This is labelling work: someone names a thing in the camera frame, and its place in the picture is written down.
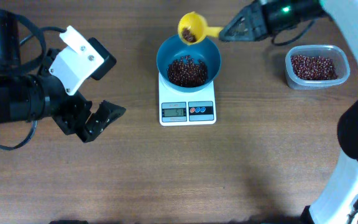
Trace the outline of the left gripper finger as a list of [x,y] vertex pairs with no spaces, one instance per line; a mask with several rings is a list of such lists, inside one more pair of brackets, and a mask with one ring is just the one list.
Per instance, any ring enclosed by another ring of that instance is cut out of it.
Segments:
[[94,141],[112,122],[124,115],[126,109],[119,105],[102,101],[95,113],[75,132],[83,143]]
[[101,44],[96,38],[88,39],[91,46],[102,56],[104,62],[91,74],[94,80],[102,79],[112,68],[116,65],[116,58],[108,51],[108,49]]

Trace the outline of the yellow measuring scoop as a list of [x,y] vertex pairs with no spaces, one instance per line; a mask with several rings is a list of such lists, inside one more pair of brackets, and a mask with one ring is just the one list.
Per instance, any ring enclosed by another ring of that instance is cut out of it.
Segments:
[[[194,43],[186,42],[181,36],[182,29],[187,27],[196,36],[197,41]],[[178,23],[177,32],[180,40],[186,45],[193,45],[202,42],[206,37],[219,38],[219,33],[223,27],[211,27],[207,20],[197,12],[189,12],[185,14]]]

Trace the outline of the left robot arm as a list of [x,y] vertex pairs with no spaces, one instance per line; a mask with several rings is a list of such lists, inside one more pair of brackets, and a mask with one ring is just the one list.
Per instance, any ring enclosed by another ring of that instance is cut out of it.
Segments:
[[66,135],[94,141],[125,108],[102,101],[95,113],[80,93],[88,78],[100,80],[116,58],[95,38],[72,26],[58,30],[64,49],[49,49],[45,29],[0,9],[0,124],[25,121],[31,139],[37,123],[51,117]]

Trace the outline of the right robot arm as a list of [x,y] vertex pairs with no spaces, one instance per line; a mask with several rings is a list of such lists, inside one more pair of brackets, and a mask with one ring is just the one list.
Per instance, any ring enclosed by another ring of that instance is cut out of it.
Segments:
[[[225,42],[274,39],[283,30],[324,16],[336,23],[358,64],[358,0],[253,1],[218,38]],[[358,221],[358,100],[340,117],[337,138],[341,152],[336,168],[319,198],[303,210],[302,223]]]

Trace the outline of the red beans in scoop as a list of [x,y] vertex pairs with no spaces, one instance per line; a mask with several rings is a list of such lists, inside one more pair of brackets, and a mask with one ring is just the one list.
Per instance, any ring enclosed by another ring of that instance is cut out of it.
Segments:
[[181,36],[188,43],[194,43],[197,41],[196,36],[187,27],[182,29]]

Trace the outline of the blue plastic bowl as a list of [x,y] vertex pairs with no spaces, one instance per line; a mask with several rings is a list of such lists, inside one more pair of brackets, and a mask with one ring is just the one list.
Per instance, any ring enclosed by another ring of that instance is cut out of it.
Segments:
[[174,35],[157,52],[157,68],[162,80],[170,88],[184,93],[206,88],[218,76],[221,64],[220,51],[208,38],[186,45]]

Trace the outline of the red beans in bowl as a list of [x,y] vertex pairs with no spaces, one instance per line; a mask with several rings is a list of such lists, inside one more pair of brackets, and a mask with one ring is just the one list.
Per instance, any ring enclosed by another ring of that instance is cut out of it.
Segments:
[[185,88],[198,87],[206,83],[208,67],[202,60],[195,60],[186,55],[168,65],[167,76],[174,85]]

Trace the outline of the white digital kitchen scale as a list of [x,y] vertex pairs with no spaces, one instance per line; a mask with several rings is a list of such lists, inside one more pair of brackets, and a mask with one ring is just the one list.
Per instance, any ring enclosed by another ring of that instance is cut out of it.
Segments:
[[217,120],[214,83],[198,91],[179,91],[158,76],[159,122],[162,126],[214,124]]

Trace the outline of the clear plastic container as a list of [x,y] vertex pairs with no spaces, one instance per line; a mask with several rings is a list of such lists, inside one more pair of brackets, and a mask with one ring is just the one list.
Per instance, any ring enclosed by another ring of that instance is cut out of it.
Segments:
[[[324,57],[331,59],[337,79],[333,80],[303,80],[296,76],[291,63],[292,56]],[[343,84],[350,75],[349,62],[345,53],[334,45],[301,45],[292,48],[285,57],[286,80],[294,90],[319,90]]]

